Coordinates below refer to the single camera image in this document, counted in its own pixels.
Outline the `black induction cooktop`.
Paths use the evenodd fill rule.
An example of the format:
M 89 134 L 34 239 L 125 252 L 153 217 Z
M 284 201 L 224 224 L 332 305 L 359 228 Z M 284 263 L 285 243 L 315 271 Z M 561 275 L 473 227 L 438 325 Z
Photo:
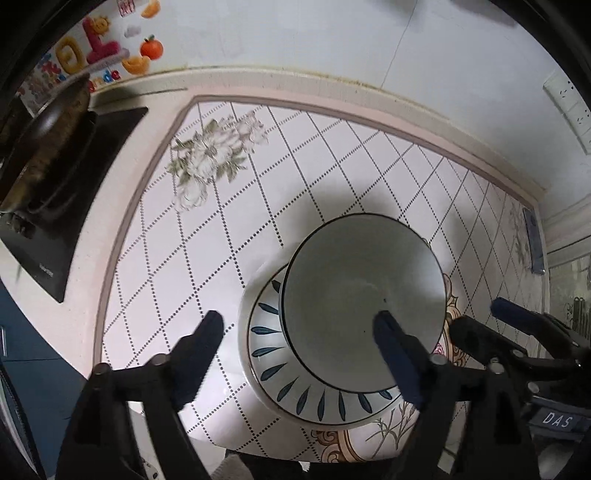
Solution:
M 70 267 L 95 195 L 146 107 L 85 113 L 22 210 L 1 215 L 1 242 L 54 300 L 64 301 Z

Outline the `white wall socket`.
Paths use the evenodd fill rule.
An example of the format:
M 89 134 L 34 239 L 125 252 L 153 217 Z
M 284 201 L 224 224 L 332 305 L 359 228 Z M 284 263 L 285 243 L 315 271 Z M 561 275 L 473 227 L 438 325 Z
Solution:
M 543 89 L 562 112 L 570 111 L 578 102 L 575 86 L 560 72 L 553 72 L 544 82 Z
M 591 154 L 591 127 L 590 123 L 587 122 L 581 127 L 581 132 L 577 134 L 577 138 L 583 148 L 586 155 Z
M 590 130 L 590 109 L 583 99 L 578 99 L 564 115 L 577 136 L 581 137 Z

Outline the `white wall socket left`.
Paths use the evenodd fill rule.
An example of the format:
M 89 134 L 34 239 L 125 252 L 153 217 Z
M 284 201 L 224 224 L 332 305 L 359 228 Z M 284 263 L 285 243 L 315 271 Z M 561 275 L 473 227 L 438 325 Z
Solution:
M 544 82 L 543 89 L 562 112 L 570 111 L 578 102 L 575 86 L 560 72 L 553 72 Z

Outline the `white wall socket middle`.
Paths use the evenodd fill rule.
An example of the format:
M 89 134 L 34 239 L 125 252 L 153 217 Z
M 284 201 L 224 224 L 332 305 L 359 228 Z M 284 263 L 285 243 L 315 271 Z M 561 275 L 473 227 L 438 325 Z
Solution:
M 564 115 L 577 136 L 581 137 L 590 130 L 590 109 L 583 99 L 578 99 Z

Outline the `colourful wall sticker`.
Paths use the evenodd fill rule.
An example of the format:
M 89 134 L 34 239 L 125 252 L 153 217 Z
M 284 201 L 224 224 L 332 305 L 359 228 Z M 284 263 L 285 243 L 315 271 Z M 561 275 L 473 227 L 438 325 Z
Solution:
M 77 76 L 95 92 L 148 74 L 164 56 L 156 34 L 160 1 L 104 1 L 78 21 L 47 53 L 17 90 L 34 106 Z

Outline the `blue smartphone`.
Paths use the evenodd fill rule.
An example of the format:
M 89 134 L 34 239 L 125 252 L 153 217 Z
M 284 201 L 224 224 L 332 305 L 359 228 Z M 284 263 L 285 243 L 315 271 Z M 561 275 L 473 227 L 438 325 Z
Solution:
M 542 276 L 546 273 L 546 266 L 538 221 L 535 213 L 528 208 L 523 208 L 523 216 L 528 235 L 531 271 L 533 274 Z

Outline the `frosted glass sliding door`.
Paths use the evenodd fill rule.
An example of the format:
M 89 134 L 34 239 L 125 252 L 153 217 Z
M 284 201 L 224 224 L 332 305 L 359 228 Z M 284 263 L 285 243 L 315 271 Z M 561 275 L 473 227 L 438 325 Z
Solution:
M 544 224 L 551 314 L 583 331 L 590 320 L 590 195 Z

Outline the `black wok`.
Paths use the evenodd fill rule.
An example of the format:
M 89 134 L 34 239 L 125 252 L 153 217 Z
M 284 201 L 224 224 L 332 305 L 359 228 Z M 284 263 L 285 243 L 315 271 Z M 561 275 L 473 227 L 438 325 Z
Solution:
M 27 125 L 11 153 L 1 164 L 1 213 L 23 209 L 33 190 L 88 112 L 89 75 L 61 88 Z

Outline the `floral diamond pattern table mat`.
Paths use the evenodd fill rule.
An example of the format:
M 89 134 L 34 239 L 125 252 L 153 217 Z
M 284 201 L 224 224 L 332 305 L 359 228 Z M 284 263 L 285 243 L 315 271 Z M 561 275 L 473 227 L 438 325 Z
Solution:
M 114 368 L 143 364 L 190 334 L 209 310 L 224 339 L 197 399 L 180 414 L 191 437 L 253 455 L 369 461 L 396 455 L 417 417 L 396 390 L 358 396 L 291 377 L 276 392 L 290 411 L 370 418 L 318 432 L 281 418 L 250 387 L 238 310 L 250 278 L 325 221 L 389 215 L 432 248 L 446 282 L 446 319 L 467 314 L 524 347 L 539 343 L 495 320 L 505 297 L 543 307 L 523 204 L 487 178 L 399 134 L 305 110 L 200 102 L 164 146 L 131 209 L 116 257 L 101 339 Z

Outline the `blue lower cabinet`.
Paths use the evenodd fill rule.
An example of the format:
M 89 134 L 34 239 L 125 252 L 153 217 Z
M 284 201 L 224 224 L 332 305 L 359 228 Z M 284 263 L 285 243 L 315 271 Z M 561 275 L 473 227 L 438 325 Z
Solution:
M 1 289 L 1 360 L 23 406 L 45 473 L 53 476 L 85 378 L 41 337 L 5 288 Z

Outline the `white wall socket right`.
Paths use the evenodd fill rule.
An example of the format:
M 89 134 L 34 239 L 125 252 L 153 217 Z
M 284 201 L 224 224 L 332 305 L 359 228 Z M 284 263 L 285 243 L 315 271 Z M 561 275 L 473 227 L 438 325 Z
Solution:
M 581 132 L 577 134 L 577 138 L 583 148 L 586 155 L 591 154 L 591 127 L 590 123 L 587 122 L 581 127 Z

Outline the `white bowl blue rim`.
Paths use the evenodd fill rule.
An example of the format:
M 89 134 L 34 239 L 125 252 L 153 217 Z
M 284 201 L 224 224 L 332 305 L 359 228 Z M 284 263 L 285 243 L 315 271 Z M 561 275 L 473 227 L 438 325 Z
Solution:
M 315 379 L 348 393 L 394 387 L 373 334 L 387 310 L 433 351 L 447 294 L 440 263 L 418 233 L 381 214 L 335 218 L 308 235 L 287 264 L 280 323 L 290 350 Z

